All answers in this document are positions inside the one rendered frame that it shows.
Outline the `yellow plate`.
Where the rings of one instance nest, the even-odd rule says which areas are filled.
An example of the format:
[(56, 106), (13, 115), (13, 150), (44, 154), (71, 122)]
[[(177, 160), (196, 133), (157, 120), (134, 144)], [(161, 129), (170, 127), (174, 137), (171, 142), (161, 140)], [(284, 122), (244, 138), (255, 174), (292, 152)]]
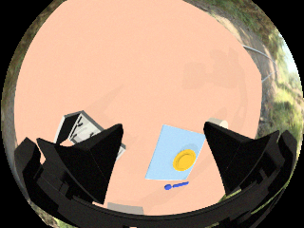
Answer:
[(174, 168), (176, 171), (189, 170), (190, 166), (193, 166), (195, 157), (193, 149), (183, 149), (178, 156), (174, 159)]

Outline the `grey dish rack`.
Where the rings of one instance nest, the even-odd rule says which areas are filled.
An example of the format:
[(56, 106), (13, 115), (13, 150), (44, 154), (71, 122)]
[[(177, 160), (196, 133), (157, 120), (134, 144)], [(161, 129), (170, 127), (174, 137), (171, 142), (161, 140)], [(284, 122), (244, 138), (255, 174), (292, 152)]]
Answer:
[[(70, 140), (72, 144), (76, 144), (103, 132), (103, 130), (103, 127), (99, 123), (92, 121), (90, 115), (86, 114), (83, 110), (75, 111), (75, 113), (62, 115), (53, 143), (61, 144), (65, 140)], [(124, 153), (125, 149), (126, 145), (121, 144), (117, 160)]]

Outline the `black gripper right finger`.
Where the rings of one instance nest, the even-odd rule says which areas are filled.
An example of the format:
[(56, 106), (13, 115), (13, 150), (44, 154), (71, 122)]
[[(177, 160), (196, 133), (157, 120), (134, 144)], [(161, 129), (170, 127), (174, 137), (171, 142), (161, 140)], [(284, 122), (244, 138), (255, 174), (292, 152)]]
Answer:
[(205, 122), (202, 132), (205, 133), (224, 185), (224, 193), (228, 197), (240, 189), (240, 184), (254, 170), (266, 149), (277, 141), (280, 130), (254, 140), (216, 123)]

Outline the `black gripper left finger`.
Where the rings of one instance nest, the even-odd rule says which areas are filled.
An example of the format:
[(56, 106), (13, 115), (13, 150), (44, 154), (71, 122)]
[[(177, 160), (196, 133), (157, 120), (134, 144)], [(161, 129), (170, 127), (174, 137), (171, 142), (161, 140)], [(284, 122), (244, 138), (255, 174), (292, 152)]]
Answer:
[(39, 137), (37, 144), (45, 159), (64, 168), (85, 193), (104, 205), (123, 136), (122, 123), (118, 123), (69, 147)]

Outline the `light blue square mat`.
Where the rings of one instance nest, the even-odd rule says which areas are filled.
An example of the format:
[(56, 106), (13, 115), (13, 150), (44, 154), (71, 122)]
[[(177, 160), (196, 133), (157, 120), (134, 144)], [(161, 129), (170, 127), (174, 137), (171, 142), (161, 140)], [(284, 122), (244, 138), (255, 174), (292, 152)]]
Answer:
[[(204, 134), (163, 124), (144, 178), (146, 180), (186, 180), (197, 162), (204, 141)], [(174, 159), (183, 149), (193, 149), (197, 156), (189, 170), (176, 171)]]

